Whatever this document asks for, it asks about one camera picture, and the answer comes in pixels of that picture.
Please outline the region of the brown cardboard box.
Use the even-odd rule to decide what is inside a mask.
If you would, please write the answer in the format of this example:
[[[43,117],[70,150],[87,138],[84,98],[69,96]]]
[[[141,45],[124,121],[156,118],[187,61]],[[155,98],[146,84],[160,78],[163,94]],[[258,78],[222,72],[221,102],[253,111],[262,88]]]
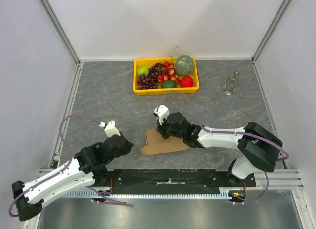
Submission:
[[[176,137],[164,139],[155,129],[145,131],[146,145],[140,151],[144,155],[156,155],[187,150],[190,147]]]

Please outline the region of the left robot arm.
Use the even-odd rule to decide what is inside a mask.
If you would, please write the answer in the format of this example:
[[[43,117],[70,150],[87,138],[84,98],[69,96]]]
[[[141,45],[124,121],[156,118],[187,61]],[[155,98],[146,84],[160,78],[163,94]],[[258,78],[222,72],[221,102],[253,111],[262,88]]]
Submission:
[[[115,158],[131,152],[133,143],[123,134],[108,137],[84,147],[59,168],[30,182],[16,181],[11,185],[14,201],[9,212],[23,222],[37,216],[43,208],[60,197],[80,188],[104,186],[109,173],[106,166]]]

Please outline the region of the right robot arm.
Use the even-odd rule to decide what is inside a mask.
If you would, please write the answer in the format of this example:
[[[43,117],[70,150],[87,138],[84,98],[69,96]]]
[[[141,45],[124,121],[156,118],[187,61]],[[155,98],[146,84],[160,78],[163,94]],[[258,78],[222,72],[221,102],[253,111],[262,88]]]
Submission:
[[[262,126],[250,122],[237,129],[212,129],[190,124],[179,112],[154,111],[156,130],[164,139],[176,137],[190,148],[221,147],[241,151],[226,173],[227,183],[238,186],[256,171],[273,172],[282,142]]]

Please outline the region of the green avocado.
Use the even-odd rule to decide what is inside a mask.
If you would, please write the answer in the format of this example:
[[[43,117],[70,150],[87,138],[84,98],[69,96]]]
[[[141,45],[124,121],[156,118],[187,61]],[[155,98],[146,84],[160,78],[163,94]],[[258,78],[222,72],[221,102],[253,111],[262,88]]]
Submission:
[[[172,80],[167,80],[161,85],[161,88],[166,88],[166,89],[176,88],[176,87],[177,87],[176,82]]]

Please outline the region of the red tomato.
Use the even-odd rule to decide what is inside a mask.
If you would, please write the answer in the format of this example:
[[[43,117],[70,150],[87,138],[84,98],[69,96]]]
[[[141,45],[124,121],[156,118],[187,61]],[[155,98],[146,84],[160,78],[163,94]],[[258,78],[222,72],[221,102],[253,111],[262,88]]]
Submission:
[[[191,88],[194,85],[194,81],[190,76],[185,76],[180,80],[180,86],[182,88]]]

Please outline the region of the red cherry bunch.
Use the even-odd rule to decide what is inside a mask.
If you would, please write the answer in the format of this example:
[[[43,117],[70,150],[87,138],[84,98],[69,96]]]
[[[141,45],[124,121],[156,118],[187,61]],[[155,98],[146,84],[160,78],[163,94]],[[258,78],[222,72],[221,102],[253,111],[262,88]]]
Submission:
[[[175,71],[174,63],[170,63],[168,61],[157,63],[157,68],[157,81],[159,84],[163,84],[166,81],[173,81],[176,85],[180,84],[179,75]]]

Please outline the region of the dark purple grape bunch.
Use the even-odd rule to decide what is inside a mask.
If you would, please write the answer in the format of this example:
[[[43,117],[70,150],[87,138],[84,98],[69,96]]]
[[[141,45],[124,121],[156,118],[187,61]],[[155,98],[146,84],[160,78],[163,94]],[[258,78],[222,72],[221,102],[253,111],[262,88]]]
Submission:
[[[150,77],[149,75],[140,75],[136,81],[138,90],[156,89],[158,87],[158,81],[156,77]]]

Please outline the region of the green netted melon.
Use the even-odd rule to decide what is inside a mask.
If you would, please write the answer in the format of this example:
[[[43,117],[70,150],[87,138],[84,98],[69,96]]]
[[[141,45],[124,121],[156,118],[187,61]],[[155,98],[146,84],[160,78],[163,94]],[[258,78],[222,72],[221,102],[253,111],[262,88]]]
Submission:
[[[181,55],[175,62],[176,73],[180,76],[189,75],[194,69],[194,60],[188,55]]]

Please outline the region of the green apple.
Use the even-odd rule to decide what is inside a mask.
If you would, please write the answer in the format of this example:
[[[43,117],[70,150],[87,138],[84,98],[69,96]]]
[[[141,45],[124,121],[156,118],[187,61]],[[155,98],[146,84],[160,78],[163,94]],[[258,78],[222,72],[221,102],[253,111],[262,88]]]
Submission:
[[[136,70],[138,76],[140,75],[148,75],[149,69],[146,66],[139,66]]]

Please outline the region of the clear glass bottle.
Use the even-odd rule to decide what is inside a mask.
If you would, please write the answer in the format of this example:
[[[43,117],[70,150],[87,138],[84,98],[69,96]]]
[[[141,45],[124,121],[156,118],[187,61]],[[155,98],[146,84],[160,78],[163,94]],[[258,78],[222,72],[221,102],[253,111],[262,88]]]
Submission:
[[[227,77],[224,86],[223,92],[226,95],[232,95],[234,90],[239,84],[239,71],[234,71],[230,76]]]

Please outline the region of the yellow plastic tray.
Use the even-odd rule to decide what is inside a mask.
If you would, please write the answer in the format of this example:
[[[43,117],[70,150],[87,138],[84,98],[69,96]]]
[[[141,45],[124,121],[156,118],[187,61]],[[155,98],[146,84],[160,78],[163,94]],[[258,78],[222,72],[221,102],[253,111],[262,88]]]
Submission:
[[[137,84],[137,69],[140,66],[146,66],[147,68],[151,67],[157,62],[164,62],[168,61],[171,62],[172,58],[171,57],[159,57],[159,58],[146,58],[146,59],[136,59],[134,61],[134,71],[133,71],[133,91],[139,95],[139,96],[148,96],[148,95],[163,95],[166,92],[170,90],[174,90],[170,92],[171,94],[175,94],[176,90],[181,91],[185,94],[189,93],[196,93],[197,90],[200,89],[200,83],[199,83],[199,77],[198,77],[198,71],[197,71],[197,65],[196,65],[196,60],[195,57],[191,56],[194,62],[194,68],[191,71],[191,73],[188,75],[193,79],[193,86],[192,87],[181,87],[180,85],[177,85],[176,88],[161,88],[161,86],[158,84],[157,89],[140,89],[141,86]]]

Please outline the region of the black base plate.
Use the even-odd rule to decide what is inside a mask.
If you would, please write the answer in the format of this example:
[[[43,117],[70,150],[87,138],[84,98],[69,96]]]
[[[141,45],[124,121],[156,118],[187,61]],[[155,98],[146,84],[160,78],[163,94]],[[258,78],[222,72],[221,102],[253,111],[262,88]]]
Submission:
[[[96,180],[98,187],[127,187],[131,185],[152,186],[160,184],[186,184],[211,187],[255,187],[254,174],[239,180],[227,172],[215,169],[114,169],[105,178]]]

